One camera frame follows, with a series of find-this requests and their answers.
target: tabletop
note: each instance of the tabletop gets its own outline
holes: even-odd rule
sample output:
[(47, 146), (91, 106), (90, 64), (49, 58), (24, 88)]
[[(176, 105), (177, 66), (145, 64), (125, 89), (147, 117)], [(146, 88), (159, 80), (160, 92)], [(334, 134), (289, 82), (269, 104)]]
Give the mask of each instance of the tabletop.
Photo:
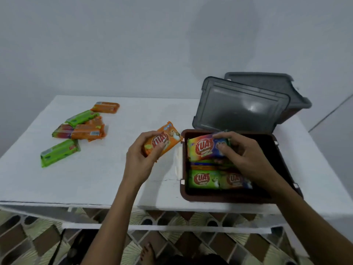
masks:
[[(42, 168), (40, 153), (62, 140), (52, 132), (97, 101), (117, 102), (102, 140), (80, 141), (81, 152)], [(144, 131), (171, 121), (181, 133), (192, 128), (198, 99), (56, 96), (0, 159), (0, 204), (109, 208), (121, 182), (126, 151)], [(353, 215), (353, 201), (300, 119), (293, 116), (274, 131), (288, 169), (308, 204), (323, 216)], [(180, 195), (175, 152), (154, 165), (134, 202), (142, 209), (278, 214), (274, 204), (188, 202)]]

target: foot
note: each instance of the foot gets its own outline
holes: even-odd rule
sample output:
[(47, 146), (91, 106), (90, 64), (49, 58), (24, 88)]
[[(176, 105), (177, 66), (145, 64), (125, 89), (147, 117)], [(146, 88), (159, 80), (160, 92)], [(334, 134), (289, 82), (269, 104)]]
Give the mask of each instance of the foot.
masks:
[(140, 263), (141, 265), (155, 265), (155, 253), (152, 248), (152, 245), (150, 243), (147, 244), (147, 246), (144, 246), (142, 248), (141, 254), (140, 254)]

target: person's left hand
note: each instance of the person's left hand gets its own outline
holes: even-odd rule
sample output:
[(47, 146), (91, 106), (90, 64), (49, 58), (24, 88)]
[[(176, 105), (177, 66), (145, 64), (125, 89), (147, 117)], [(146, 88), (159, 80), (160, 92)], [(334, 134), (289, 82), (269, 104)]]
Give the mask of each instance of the person's left hand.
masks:
[(150, 131), (139, 135), (126, 153), (126, 164), (123, 181), (131, 187), (141, 187), (148, 179), (154, 163), (161, 156), (165, 143), (159, 143), (147, 157), (142, 155), (142, 147), (150, 137), (157, 136), (161, 132)]

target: person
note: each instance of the person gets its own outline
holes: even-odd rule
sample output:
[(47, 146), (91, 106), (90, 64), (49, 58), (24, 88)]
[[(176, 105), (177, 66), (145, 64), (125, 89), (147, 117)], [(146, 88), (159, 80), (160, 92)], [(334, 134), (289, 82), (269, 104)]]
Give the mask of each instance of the person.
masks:
[[(132, 205), (165, 145), (158, 144), (147, 157), (141, 154), (141, 148), (148, 138), (158, 134), (157, 131), (142, 133), (127, 151), (124, 176), (117, 195), (81, 265), (120, 264)], [(271, 166), (255, 140), (235, 132), (217, 133), (214, 138), (229, 138), (231, 144), (241, 150), (238, 154), (240, 151), (236, 153), (227, 145), (219, 146), (245, 177), (271, 195), (314, 264), (353, 264), (353, 244), (289, 186)], [(204, 264), (212, 264), (214, 258), (215, 255)], [(154, 252), (148, 244), (141, 251), (140, 263), (154, 265), (154, 262)], [(191, 264), (188, 262), (176, 256), (171, 264)]]

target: plastic storage box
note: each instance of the plastic storage box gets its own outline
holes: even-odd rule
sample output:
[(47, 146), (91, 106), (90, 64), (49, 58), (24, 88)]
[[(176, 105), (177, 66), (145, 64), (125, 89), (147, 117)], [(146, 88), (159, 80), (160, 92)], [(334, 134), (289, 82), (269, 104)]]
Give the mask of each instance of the plastic storage box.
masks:
[(240, 84), (287, 94), (290, 97), (290, 103), (277, 120), (277, 124), (282, 124), (301, 109), (309, 109), (312, 106), (308, 98), (295, 90), (292, 85), (293, 78), (285, 73), (227, 72), (224, 78)]
[(286, 110), (289, 102), (289, 96), (283, 93), (215, 77), (206, 78), (192, 123), (195, 129), (186, 129), (181, 133), (184, 137), (183, 180), (180, 182), (180, 193), (183, 198), (199, 202), (255, 204), (273, 202), (268, 193), (255, 184), (253, 189), (246, 190), (189, 188), (188, 139), (224, 130), (236, 131), (255, 139), (276, 171), (302, 196), (281, 156), (277, 140), (272, 135), (278, 118)]

